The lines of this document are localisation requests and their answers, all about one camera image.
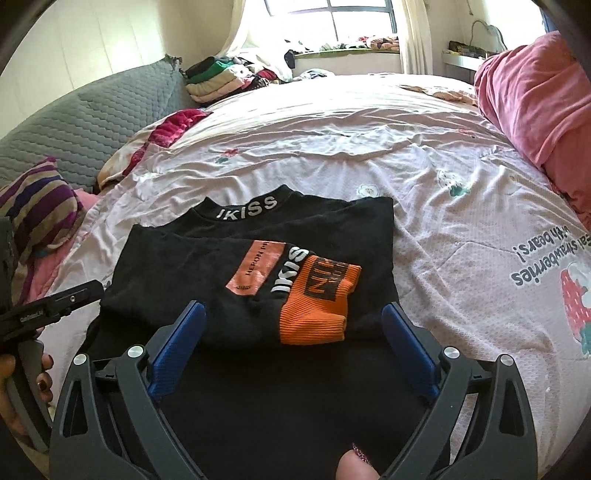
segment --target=gray quilted cushion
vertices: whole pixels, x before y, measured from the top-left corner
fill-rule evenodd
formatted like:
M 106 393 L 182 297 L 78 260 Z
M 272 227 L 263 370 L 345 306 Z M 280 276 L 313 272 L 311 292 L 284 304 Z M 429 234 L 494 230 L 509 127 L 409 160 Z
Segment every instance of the gray quilted cushion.
M 64 95 L 0 140 L 0 186 L 50 155 L 73 187 L 91 191 L 96 175 L 138 130 L 195 108 L 171 57 L 116 73 Z

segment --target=window frame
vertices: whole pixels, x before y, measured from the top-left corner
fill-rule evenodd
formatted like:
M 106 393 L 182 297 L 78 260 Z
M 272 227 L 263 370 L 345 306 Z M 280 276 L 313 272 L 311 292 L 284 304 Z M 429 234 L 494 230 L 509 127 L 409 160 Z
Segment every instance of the window frame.
M 330 18 L 332 19 L 333 28 L 335 29 L 335 37 L 336 41 L 341 41 L 339 39 L 339 32 L 336 28 L 335 23 L 335 16 L 333 15 L 334 12 L 383 12 L 390 15 L 390 23 L 392 25 L 392 32 L 396 34 L 398 32 L 396 26 L 396 18 L 394 17 L 394 8 L 392 7 L 392 0 L 385 0 L 386 6 L 385 7 L 363 7 L 357 5 L 349 5 L 345 7 L 333 7 L 330 0 L 326 0 L 327 6 L 326 7 L 319 7 L 319 8 L 306 8 L 302 10 L 294 10 L 293 12 L 287 12 L 285 15 L 298 15 L 298 14 L 312 14 L 317 12 L 329 12 Z M 273 15 L 271 13 L 271 8 L 269 7 L 269 2 L 265 0 L 265 6 L 267 8 L 267 12 L 272 17 L 276 17 L 277 15 Z

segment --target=white curtain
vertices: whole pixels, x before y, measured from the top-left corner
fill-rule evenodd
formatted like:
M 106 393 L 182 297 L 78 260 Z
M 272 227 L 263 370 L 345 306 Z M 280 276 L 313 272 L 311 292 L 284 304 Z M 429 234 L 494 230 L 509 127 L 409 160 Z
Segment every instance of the white curtain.
M 264 0 L 234 0 L 230 33 L 219 57 L 256 57 L 265 67 L 289 82 L 293 75 L 283 55 L 287 44 L 270 21 Z
M 433 48 L 423 0 L 392 0 L 404 73 L 433 74 Z

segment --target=green clothing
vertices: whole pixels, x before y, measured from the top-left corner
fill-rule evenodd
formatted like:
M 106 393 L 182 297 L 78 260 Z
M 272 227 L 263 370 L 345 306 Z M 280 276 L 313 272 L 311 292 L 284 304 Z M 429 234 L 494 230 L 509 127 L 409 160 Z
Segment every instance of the green clothing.
M 222 63 L 219 60 L 215 61 L 212 64 L 212 66 L 210 66 L 207 70 L 205 70 L 205 72 L 198 73 L 198 74 L 192 76 L 191 78 L 189 78 L 189 80 L 187 80 L 187 83 L 206 82 L 207 80 L 214 78 L 216 75 L 219 75 L 221 72 L 226 70 L 228 67 L 231 67 L 232 65 L 234 65 L 233 62 Z

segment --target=orange ribbed cuff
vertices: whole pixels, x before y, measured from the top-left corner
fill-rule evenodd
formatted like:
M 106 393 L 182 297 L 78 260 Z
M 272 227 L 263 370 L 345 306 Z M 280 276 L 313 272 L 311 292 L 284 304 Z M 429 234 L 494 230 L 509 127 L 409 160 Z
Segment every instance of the orange ribbed cuff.
M 340 342 L 347 327 L 347 296 L 355 290 L 361 267 L 309 256 L 281 309 L 281 343 L 316 345 Z

